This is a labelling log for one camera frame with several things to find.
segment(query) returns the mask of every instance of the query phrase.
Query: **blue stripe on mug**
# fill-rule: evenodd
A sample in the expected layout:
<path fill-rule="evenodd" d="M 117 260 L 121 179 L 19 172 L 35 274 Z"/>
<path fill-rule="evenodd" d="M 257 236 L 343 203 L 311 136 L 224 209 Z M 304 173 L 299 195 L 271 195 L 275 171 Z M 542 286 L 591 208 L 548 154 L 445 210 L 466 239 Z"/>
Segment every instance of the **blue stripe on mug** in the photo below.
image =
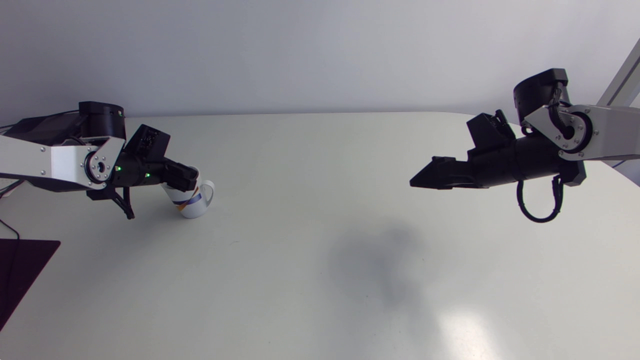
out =
<path fill-rule="evenodd" d="M 174 201 L 173 203 L 176 205 L 191 205 L 191 204 L 195 204 L 196 202 L 198 202 L 198 200 L 202 199 L 202 194 L 198 193 L 198 195 L 195 195 L 194 197 L 190 198 L 187 201 Z"/>

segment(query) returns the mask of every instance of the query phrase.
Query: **white mug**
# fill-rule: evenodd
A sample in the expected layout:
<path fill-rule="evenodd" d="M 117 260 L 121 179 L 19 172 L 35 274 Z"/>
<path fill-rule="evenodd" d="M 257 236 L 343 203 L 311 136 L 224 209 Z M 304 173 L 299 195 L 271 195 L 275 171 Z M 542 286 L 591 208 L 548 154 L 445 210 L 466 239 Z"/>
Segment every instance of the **white mug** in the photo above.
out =
<path fill-rule="evenodd" d="M 180 211 L 180 214 L 186 218 L 198 218 L 207 212 L 209 205 L 213 201 L 213 192 L 216 187 L 209 180 L 202 181 L 200 179 L 200 171 L 198 170 L 198 178 L 196 180 L 196 188 L 190 191 L 182 192 L 178 189 L 174 189 L 171 186 L 162 183 L 160 184 L 169 199 L 173 202 L 175 207 Z M 208 187 L 211 190 L 211 196 L 208 199 L 204 197 L 204 191 L 201 190 L 204 187 Z"/>

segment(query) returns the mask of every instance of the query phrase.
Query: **black mouse pad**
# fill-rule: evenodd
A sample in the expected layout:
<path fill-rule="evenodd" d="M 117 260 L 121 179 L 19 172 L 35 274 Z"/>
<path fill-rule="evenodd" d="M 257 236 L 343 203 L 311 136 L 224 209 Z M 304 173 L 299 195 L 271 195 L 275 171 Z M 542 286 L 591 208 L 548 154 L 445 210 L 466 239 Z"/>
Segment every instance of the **black mouse pad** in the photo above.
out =
<path fill-rule="evenodd" d="M 0 239 L 0 331 L 60 241 Z"/>

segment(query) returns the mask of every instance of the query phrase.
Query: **mug handle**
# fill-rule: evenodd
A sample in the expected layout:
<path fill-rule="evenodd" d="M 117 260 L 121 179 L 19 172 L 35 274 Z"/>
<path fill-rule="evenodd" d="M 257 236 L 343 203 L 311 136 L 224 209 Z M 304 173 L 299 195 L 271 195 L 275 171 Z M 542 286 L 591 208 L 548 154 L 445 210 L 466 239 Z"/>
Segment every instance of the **mug handle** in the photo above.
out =
<path fill-rule="evenodd" d="M 216 186 L 213 185 L 213 182 L 209 180 L 202 181 L 201 186 L 202 187 L 208 186 L 211 189 L 211 196 L 207 199 L 207 207 L 209 207 L 209 205 L 211 205 L 211 202 L 213 201 L 213 192 L 216 191 Z"/>

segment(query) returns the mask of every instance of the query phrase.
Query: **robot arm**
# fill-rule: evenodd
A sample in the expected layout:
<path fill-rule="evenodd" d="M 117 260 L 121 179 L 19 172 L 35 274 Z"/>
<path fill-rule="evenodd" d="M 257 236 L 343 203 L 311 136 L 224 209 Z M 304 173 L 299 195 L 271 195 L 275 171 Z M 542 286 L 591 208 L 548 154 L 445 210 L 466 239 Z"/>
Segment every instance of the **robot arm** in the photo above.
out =
<path fill-rule="evenodd" d="M 434 156 L 410 181 L 421 188 L 489 188 L 518 183 L 518 203 L 527 217 L 546 222 L 562 203 L 562 185 L 577 186 L 586 178 L 584 160 L 640 158 L 640 109 L 572 105 L 564 69 L 550 69 L 518 84 L 514 100 L 523 137 L 516 138 L 502 111 L 480 114 L 467 122 L 475 148 L 467 161 Z M 554 178 L 556 209 L 545 219 L 524 207 L 524 181 Z"/>
<path fill-rule="evenodd" d="M 92 200 L 113 200 L 132 219 L 130 187 L 195 188 L 197 171 L 165 158 L 169 139 L 142 125 L 124 146 L 123 109 L 81 102 L 75 113 L 23 119 L 0 136 L 0 177 L 54 192 L 83 190 Z"/>

